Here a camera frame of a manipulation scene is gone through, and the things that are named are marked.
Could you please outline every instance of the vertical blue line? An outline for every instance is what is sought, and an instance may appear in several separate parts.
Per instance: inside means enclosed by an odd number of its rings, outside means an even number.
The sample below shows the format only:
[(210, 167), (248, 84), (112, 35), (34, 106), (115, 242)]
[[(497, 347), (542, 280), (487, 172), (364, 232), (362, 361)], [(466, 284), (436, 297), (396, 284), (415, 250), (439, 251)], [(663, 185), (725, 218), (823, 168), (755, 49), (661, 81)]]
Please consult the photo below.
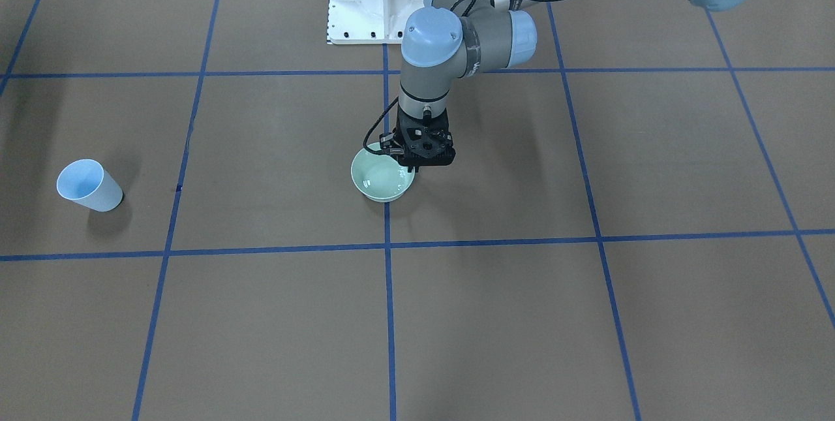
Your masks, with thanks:
[(557, 61), (560, 62), (560, 75), (563, 79), (563, 89), (566, 91), (566, 103), (571, 117), (571, 129), (573, 131), (573, 135), (575, 136), (579, 166), (581, 166), (581, 171), (583, 172), (583, 182), (585, 183), (588, 210), (590, 210), (591, 222), (594, 225), (594, 237), (597, 241), (597, 251), (600, 253), (600, 263), (603, 266), (603, 278), (605, 278), (606, 290), (609, 293), (609, 305), (612, 308), (612, 318), (615, 320), (615, 331), (617, 332), (618, 344), (620, 345), (620, 357), (623, 359), (624, 372), (626, 373), (626, 383), (629, 386), (629, 395), (632, 400), (632, 411), (635, 415), (635, 421), (641, 421), (641, 407), (638, 404), (638, 394), (635, 391), (635, 382), (632, 379), (632, 367), (629, 361), (629, 352), (626, 350), (626, 338), (624, 337), (623, 326), (621, 326), (620, 323), (620, 311), (618, 310), (617, 299), (615, 299), (615, 287), (612, 284), (611, 273), (609, 273), (609, 260), (606, 258), (606, 249), (605, 246), (603, 246), (603, 236), (602, 233), (600, 233), (600, 222), (597, 218), (597, 207), (594, 205), (594, 195), (591, 192), (591, 182), (588, 180), (588, 168), (585, 163), (583, 143), (581, 141), (581, 137), (579, 136), (577, 117), (575, 115), (575, 109), (573, 109), (569, 79), (568, 74), (566, 73), (566, 64), (564, 64), (563, 61), (563, 52), (560, 47), (560, 37), (557, 35), (557, 25), (554, 20), (554, 11), (551, 8), (551, 4), (548, 4), (548, 17), (551, 19), (551, 33), (554, 37), (554, 48), (557, 52)]
[(812, 262), (812, 257), (809, 255), (808, 250), (806, 249), (806, 242), (803, 240), (803, 235), (800, 232), (799, 227), (797, 226), (797, 221), (794, 217), (794, 213), (791, 213), (791, 207), (789, 207), (788, 199), (785, 197), (785, 192), (782, 189), (782, 185), (780, 183), (780, 178), (778, 178), (778, 173), (776, 173), (776, 169), (774, 168), (774, 163), (772, 163), (772, 159), (766, 150), (766, 142), (763, 141), (763, 136), (760, 135), (760, 130), (757, 127), (757, 122), (754, 120), (754, 114), (751, 112), (751, 106), (748, 105), (748, 99), (745, 97), (745, 93), (742, 90), (742, 84), (739, 82), (739, 78), (736, 76), (736, 69), (734, 68), (733, 64), (731, 64), (731, 58), (728, 56), (727, 49), (725, 49), (725, 43), (722, 42), (722, 37), (719, 35), (719, 28), (716, 27), (716, 22), (713, 20), (713, 15), (710, 13), (709, 10), (705, 10), (705, 14), (707, 15), (707, 20), (710, 22), (710, 28), (713, 28), (713, 35), (716, 37), (716, 42), (719, 43), (719, 49), (722, 51), (722, 56), (725, 58), (725, 64), (728, 66), (728, 71), (731, 73), (731, 78), (733, 78), (734, 86), (736, 87), (736, 93), (739, 94), (740, 101), (742, 101), (742, 108), (745, 109), (745, 115), (748, 117), (748, 123), (751, 124), (751, 129), (754, 130), (754, 137), (757, 138), (757, 144), (760, 147), (760, 152), (763, 154), (763, 158), (766, 160), (766, 165), (768, 167), (768, 173), (772, 175), (772, 181), (774, 181), (774, 186), (778, 190), (778, 194), (780, 195), (780, 201), (783, 204), (783, 208), (785, 209), (785, 214), (788, 216), (789, 222), (791, 223), (791, 230), (794, 231), (795, 237), (797, 238), (797, 245), (800, 246), (801, 251), (803, 252), (803, 258), (806, 260), (806, 266), (809, 268), (809, 273), (812, 275), (812, 281), (815, 282), (815, 287), (817, 287), (817, 293), (821, 297), (821, 301), (823, 302), (823, 306), (827, 311), (827, 315), (829, 315), (829, 322), (832, 323), (832, 327), (835, 328), (835, 314), (832, 312), (832, 305), (829, 303), (829, 298), (827, 297), (826, 290), (823, 289), (823, 284), (821, 283), (821, 278), (817, 274), (817, 270), (815, 269), (815, 264)]
[(6, 73), (3, 76), (2, 81), (0, 81), (0, 97), (2, 97), (3, 92), (6, 91), (6, 84), (8, 83), (9, 76), (12, 75), (14, 64), (18, 61), (20, 50), (23, 48), (23, 43), (26, 40), (26, 34), (29, 34), (29, 28), (32, 26), (32, 20), (35, 19), (35, 13), (38, 12), (39, 5), (41, 5), (41, 0), (35, 0), (35, 3), (32, 5), (32, 10), (29, 11), (29, 17), (26, 19), (25, 25), (23, 25), (23, 31), (21, 31), (20, 37), (18, 38), (18, 44), (14, 47), (14, 52), (12, 52), (12, 59), (8, 62)]
[(165, 286), (165, 275), (168, 272), (168, 261), (171, 255), (171, 243), (174, 240), (174, 230), (177, 225), (177, 213), (179, 212), (179, 201), (182, 196), (183, 183), (185, 180), (185, 169), (189, 162), (189, 143), (191, 141), (191, 134), (194, 132), (194, 120), (197, 118), (197, 109), (200, 105), (200, 94), (203, 90), (203, 80), (206, 74), (206, 65), (209, 61), (209, 51), (211, 50), (211, 38), (215, 30), (215, 19), (217, 19), (217, 9), (220, 5), (220, 0), (215, 0), (212, 5), (211, 17), (209, 17), (209, 29), (206, 31), (206, 43), (203, 49), (203, 60), (200, 64), (200, 77), (197, 79), (197, 88), (194, 91), (194, 102), (191, 106), (191, 117), (189, 119), (189, 129), (185, 136), (185, 147), (183, 147), (183, 157), (179, 165), (179, 177), (177, 178), (177, 188), (174, 194), (174, 203), (171, 206), (171, 217), (168, 225), (168, 234), (165, 238), (165, 249), (163, 251), (162, 264), (159, 266), (159, 278), (157, 279), (157, 289), (154, 296), (154, 308), (151, 311), (151, 319), (148, 326), (148, 338), (145, 342), (145, 352), (142, 358), (142, 368), (140, 370), (140, 381), (136, 388), (136, 398), (134, 400), (134, 412), (131, 417), (132, 421), (138, 421), (140, 418), (140, 409), (142, 408), (142, 398), (144, 396), (145, 380), (148, 376), (148, 367), (150, 364), (151, 351), (154, 349), (154, 335), (156, 332), (157, 319), (159, 317), (159, 306), (162, 302), (162, 294)]
[[(388, 44), (382, 45), (382, 104), (388, 106)], [(385, 132), (388, 132), (386, 115)], [(386, 252), (386, 315), (388, 327), (388, 416), (390, 421), (397, 421), (397, 380), (394, 361), (394, 290), (391, 282), (391, 216), (390, 204), (384, 204), (384, 234)]]

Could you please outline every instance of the plastic cup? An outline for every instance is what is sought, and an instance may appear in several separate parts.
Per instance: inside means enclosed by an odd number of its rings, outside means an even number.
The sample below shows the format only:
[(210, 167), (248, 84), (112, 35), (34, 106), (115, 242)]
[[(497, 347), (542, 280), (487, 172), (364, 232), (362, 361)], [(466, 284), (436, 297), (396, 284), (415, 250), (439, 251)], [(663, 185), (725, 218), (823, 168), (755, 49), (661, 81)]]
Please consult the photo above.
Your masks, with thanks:
[[(371, 150), (379, 150), (380, 144), (371, 144)], [(354, 185), (369, 200), (386, 203), (396, 200), (414, 181), (415, 173), (400, 166), (388, 155), (375, 155), (363, 148), (351, 162), (351, 178)]]
[(95, 160), (69, 163), (55, 183), (57, 194), (92, 210), (107, 212), (122, 202), (124, 194), (113, 177)]

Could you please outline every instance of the light blue cup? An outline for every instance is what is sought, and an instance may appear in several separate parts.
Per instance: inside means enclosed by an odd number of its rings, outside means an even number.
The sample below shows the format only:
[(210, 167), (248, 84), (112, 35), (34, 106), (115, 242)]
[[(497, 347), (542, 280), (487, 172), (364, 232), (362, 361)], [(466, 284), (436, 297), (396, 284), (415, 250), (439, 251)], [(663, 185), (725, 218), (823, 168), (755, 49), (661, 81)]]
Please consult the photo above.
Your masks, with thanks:
[(57, 194), (92, 210), (107, 212), (122, 202), (124, 194), (113, 177), (95, 160), (69, 163), (55, 183)]
[[(379, 150), (380, 144), (371, 144), (371, 150)], [(396, 200), (414, 181), (415, 173), (400, 166), (388, 155), (375, 155), (363, 148), (351, 162), (351, 179), (369, 200), (386, 203)]]

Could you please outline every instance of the light green bowl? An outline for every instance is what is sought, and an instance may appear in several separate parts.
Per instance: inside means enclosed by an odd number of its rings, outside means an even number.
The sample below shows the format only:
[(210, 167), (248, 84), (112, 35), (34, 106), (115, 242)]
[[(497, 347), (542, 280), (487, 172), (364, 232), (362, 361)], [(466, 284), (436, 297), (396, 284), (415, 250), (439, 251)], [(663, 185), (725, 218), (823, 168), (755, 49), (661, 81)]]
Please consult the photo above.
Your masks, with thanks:
[[(380, 144), (371, 144), (371, 150), (379, 150)], [(397, 164), (388, 155), (368, 153), (365, 148), (358, 151), (351, 162), (351, 179), (361, 193), (369, 200), (386, 203), (396, 200), (409, 189), (415, 173)]]

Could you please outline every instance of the robotic arm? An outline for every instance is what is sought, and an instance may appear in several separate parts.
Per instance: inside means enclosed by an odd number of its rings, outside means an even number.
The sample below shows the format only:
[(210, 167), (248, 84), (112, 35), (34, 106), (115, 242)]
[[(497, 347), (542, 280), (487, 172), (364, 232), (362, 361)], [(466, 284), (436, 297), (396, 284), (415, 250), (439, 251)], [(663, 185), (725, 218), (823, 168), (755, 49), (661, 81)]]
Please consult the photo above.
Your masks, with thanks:
[[(451, 83), (530, 60), (536, 27), (521, 9), (543, 1), (559, 0), (423, 0), (403, 32), (396, 127), (380, 136), (380, 151), (369, 151), (410, 170), (453, 162), (446, 111)], [(722, 11), (745, 0), (689, 1)]]

